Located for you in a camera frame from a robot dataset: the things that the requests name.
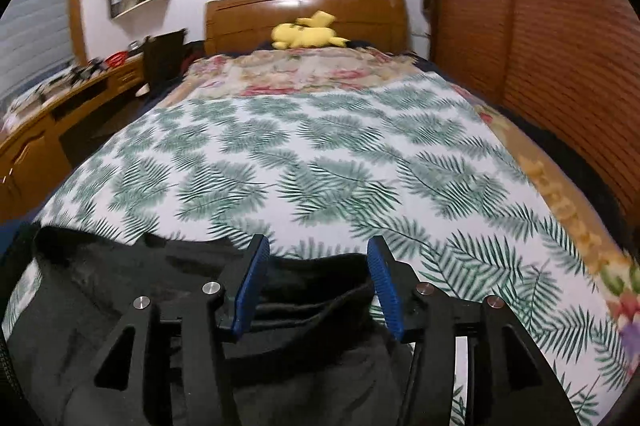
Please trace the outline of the dark wooden chair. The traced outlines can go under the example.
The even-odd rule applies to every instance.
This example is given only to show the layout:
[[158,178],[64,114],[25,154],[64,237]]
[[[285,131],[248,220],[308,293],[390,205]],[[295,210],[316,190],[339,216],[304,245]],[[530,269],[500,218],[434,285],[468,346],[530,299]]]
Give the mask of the dark wooden chair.
[[182,28],[145,39],[142,71],[149,94],[157,94],[180,77],[185,37],[186,30]]

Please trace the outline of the grey window blind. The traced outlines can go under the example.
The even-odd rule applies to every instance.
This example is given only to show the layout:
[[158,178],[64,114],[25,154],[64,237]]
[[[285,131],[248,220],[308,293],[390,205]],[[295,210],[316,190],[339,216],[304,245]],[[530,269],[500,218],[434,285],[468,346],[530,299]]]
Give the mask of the grey window blind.
[[68,0],[11,0],[1,17],[1,107],[74,60]]

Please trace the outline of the wooden bed headboard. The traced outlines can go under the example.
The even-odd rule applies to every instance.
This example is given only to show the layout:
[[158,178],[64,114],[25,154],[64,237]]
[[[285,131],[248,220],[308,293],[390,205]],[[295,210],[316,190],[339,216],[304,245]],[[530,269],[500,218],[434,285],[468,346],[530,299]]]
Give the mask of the wooden bed headboard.
[[248,53],[269,41],[277,25],[318,11],[335,17],[340,37],[392,54],[411,46],[405,0],[215,0],[205,5],[205,52]]

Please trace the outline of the red-brown louvered wardrobe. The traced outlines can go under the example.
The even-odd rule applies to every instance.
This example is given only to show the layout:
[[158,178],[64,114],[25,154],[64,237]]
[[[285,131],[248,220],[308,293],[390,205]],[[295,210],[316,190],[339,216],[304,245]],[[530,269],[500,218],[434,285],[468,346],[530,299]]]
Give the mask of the red-brown louvered wardrobe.
[[639,19],[628,0],[433,0],[432,61],[555,133],[639,220]]

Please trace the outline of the black button-up jacket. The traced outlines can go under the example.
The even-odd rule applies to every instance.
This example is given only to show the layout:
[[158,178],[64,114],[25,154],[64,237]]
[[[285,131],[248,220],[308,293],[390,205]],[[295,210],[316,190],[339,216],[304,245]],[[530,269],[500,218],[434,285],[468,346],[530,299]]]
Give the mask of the black button-up jacket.
[[387,328],[365,253],[269,257],[250,328],[230,331],[228,239],[134,245],[24,225],[1,303],[40,286],[1,342],[1,400],[29,425],[447,425],[452,323],[403,262],[405,333]]

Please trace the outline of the red basket on desk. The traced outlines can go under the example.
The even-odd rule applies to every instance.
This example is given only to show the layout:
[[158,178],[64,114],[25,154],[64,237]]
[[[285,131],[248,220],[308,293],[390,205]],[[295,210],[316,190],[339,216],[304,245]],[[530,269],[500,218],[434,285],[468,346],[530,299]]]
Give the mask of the red basket on desk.
[[107,68],[110,68],[110,69],[117,68],[119,66],[124,65],[126,63],[126,60],[128,60],[128,57],[129,55],[127,51],[119,51],[112,54],[111,56],[108,56],[104,60],[104,64],[106,65]]

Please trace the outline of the yellow plush toy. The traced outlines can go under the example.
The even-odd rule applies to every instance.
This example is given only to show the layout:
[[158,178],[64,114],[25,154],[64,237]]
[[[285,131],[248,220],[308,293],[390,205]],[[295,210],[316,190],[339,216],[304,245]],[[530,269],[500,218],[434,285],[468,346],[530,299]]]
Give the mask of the yellow plush toy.
[[284,22],[271,31],[271,45],[276,50],[325,46],[345,48],[348,39],[338,37],[331,28],[334,20],[332,14],[316,11],[311,17],[298,18],[296,22]]

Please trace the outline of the floral patterned blanket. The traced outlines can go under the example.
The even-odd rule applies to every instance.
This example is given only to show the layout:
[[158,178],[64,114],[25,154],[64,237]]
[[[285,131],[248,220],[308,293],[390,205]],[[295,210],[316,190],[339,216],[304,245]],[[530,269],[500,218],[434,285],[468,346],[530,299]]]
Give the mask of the floral patterned blanket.
[[188,98],[288,95],[383,86],[420,71],[416,59],[376,48],[258,50],[239,57],[215,55],[194,62],[162,104]]

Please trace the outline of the wooden desk with drawers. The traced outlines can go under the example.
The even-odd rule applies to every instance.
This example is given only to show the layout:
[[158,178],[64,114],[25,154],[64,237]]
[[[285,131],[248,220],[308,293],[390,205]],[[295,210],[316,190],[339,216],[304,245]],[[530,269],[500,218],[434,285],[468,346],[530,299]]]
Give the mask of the wooden desk with drawers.
[[98,74],[1,135],[1,220],[26,215],[58,188],[72,165],[61,137],[116,96],[143,82],[142,57]]

